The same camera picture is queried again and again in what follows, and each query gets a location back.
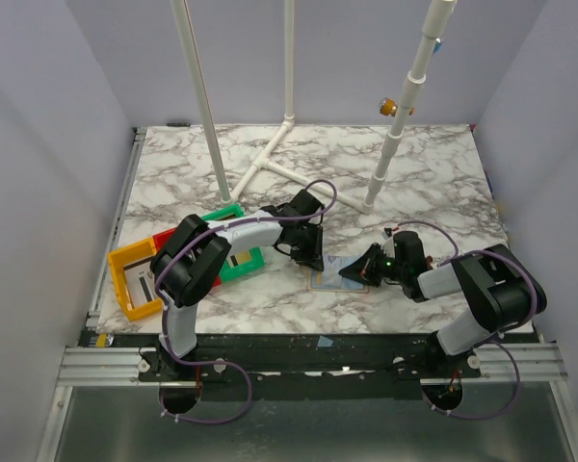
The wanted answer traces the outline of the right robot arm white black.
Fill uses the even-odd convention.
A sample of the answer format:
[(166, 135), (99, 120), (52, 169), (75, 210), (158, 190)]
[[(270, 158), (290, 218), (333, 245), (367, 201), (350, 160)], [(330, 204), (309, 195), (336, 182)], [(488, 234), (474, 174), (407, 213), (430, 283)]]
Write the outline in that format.
[(437, 377), (455, 370), (459, 355), (529, 322), (547, 306), (540, 283), (503, 244), (468, 252), (435, 268), (418, 234), (399, 231), (384, 244), (371, 244), (339, 275), (371, 287), (387, 280), (415, 302), (464, 296), (465, 311), (426, 341), (424, 365)]

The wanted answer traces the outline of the silver card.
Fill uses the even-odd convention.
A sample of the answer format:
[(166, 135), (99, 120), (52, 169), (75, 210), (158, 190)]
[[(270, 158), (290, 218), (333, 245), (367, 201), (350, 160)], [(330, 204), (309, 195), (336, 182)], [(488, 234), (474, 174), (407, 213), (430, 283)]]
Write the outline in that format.
[(330, 288), (349, 287), (353, 281), (346, 280), (339, 274), (343, 268), (353, 264), (358, 259), (357, 256), (324, 256), (324, 271), (321, 275), (320, 284)]

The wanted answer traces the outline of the beige card holder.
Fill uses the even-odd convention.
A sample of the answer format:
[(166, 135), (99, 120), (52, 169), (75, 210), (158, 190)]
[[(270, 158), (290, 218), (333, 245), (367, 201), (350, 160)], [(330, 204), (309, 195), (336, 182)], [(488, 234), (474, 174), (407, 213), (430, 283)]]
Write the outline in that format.
[(369, 288), (361, 283), (347, 279), (339, 274), (339, 271), (354, 263), (357, 256), (334, 256), (324, 255), (324, 270), (312, 269), (306, 278), (307, 289), (319, 292), (335, 293), (368, 293)]

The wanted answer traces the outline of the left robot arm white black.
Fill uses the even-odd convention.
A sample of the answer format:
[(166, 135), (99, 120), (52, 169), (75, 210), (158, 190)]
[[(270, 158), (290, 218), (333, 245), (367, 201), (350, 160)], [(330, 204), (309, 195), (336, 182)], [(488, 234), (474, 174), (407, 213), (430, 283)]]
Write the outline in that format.
[(260, 247), (285, 253), (301, 267), (324, 269), (324, 204), (308, 190), (289, 202), (224, 221), (185, 217), (150, 263), (154, 288), (164, 303), (159, 341), (166, 350), (161, 368), (174, 380), (195, 365), (197, 306), (213, 288), (225, 262)]

